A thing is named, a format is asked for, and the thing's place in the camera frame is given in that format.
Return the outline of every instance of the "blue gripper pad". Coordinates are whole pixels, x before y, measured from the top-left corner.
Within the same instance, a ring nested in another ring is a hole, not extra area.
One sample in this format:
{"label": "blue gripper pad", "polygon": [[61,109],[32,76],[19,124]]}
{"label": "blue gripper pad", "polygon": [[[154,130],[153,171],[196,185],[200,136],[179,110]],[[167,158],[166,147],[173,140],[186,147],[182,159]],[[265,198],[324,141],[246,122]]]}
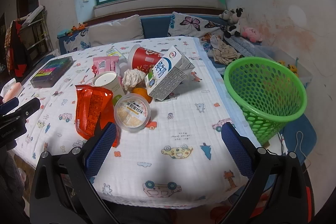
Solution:
{"label": "blue gripper pad", "polygon": [[239,172],[250,180],[254,173],[252,159],[233,130],[235,129],[231,128],[228,123],[223,124],[221,132],[222,140],[235,161]]}
{"label": "blue gripper pad", "polygon": [[100,136],[96,146],[85,159],[85,176],[90,179],[96,176],[102,166],[108,152],[117,137],[115,124],[110,124],[106,131]]}

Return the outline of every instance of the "white patch on wall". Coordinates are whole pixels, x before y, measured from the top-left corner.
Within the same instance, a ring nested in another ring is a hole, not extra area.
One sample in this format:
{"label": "white patch on wall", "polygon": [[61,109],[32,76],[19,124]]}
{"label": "white patch on wall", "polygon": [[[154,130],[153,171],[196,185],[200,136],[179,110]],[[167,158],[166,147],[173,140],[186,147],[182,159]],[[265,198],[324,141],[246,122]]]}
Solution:
{"label": "white patch on wall", "polygon": [[288,8],[288,16],[293,20],[294,24],[303,28],[307,25],[305,12],[296,5],[290,5]]}

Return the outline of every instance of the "green plastic basket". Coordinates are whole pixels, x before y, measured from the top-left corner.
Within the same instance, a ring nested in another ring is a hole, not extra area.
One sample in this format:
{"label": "green plastic basket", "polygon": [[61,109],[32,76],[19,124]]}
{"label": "green plastic basket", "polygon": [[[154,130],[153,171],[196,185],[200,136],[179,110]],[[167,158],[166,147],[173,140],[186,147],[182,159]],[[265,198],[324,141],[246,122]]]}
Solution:
{"label": "green plastic basket", "polygon": [[266,58],[235,60],[225,70],[224,83],[261,145],[286,123],[298,119],[307,106],[306,90],[299,78]]}

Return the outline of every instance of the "basket rim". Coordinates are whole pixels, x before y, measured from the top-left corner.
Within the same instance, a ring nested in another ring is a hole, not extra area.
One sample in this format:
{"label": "basket rim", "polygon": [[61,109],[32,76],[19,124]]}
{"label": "basket rim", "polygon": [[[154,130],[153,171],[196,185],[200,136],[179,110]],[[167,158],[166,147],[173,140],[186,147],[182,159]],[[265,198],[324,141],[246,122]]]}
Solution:
{"label": "basket rim", "polygon": [[271,122],[291,122],[291,121],[298,119],[305,112],[305,109],[307,107],[307,93],[300,79],[290,70],[288,70],[289,76],[291,77],[291,80],[295,82],[297,88],[299,89],[299,92],[302,94],[302,97],[303,97],[303,102],[302,102],[301,107],[296,113],[292,115],[277,116],[277,115],[268,114],[264,111],[261,111],[253,107],[235,92],[235,90],[233,89],[230,83],[230,78],[229,78],[230,72],[234,66],[245,65],[249,60],[254,61],[254,62],[257,60],[260,60],[264,63],[267,62],[269,64],[272,64],[275,67],[283,68],[283,65],[279,64],[278,62],[269,60],[267,58],[262,58],[262,57],[244,57],[244,58],[240,58],[240,59],[233,61],[227,66],[224,72],[224,84],[227,89],[227,92],[231,95],[232,99],[234,99],[242,107],[248,109],[251,112],[254,112],[254,114],[256,114],[257,116],[260,116],[261,118],[264,118],[266,120],[270,120]]}

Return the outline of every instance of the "plastic storage case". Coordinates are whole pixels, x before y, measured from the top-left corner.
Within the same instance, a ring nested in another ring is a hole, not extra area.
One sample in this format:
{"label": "plastic storage case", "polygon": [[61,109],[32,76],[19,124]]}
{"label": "plastic storage case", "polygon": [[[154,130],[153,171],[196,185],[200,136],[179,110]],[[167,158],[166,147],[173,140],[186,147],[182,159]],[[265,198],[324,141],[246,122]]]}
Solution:
{"label": "plastic storage case", "polygon": [[[295,65],[295,59],[290,55],[285,53],[283,50],[278,47],[271,46],[255,46],[255,51],[257,57],[263,57],[270,60],[274,60],[279,62],[280,60],[285,61],[286,65]],[[299,79],[303,83],[306,88],[308,84],[312,81],[313,75],[299,62],[297,63],[297,73],[299,75]]]}
{"label": "plastic storage case", "polygon": [[49,61],[30,80],[34,88],[51,88],[74,63],[71,56]]}

